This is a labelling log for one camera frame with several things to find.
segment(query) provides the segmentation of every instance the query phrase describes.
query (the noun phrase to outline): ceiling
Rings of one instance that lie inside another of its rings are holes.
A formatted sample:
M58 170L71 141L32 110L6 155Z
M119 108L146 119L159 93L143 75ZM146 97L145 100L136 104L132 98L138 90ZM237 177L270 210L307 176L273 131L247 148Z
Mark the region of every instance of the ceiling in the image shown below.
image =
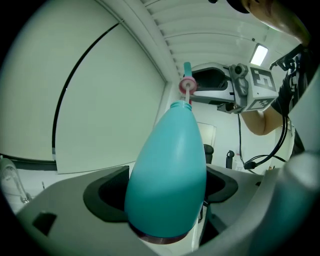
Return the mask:
M262 63L272 62L299 43L292 36L278 32L251 14L242 14L226 0L212 4L208 0L141 0L158 26L180 77L183 63L196 66L208 62L223 65L248 63L257 43L269 51ZM272 70L277 87L285 73Z

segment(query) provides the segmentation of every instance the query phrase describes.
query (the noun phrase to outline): ceiling light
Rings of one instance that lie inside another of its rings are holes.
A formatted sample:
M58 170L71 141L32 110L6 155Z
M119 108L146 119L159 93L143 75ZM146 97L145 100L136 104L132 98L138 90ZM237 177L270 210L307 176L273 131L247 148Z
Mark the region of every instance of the ceiling light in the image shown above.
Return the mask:
M250 60L250 63L260 66L262 64L262 62L264 61L264 59L267 55L267 52L268 52L268 48L257 43L255 46L253 56Z

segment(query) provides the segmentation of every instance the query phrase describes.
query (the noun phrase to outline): person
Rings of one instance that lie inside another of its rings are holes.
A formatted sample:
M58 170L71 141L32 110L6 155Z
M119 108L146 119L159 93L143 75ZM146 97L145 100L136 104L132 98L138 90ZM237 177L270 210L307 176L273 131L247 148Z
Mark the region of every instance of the person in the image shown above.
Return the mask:
M317 14L311 2L290 0L227 0L237 11L251 13L258 20L295 37L303 46L294 57L294 67L285 75L278 98L264 111L248 111L241 114L248 129L256 135L266 135L283 124L282 115L288 116L311 82L319 65L319 52L315 44L313 27ZM299 134L295 133L292 156L304 151Z

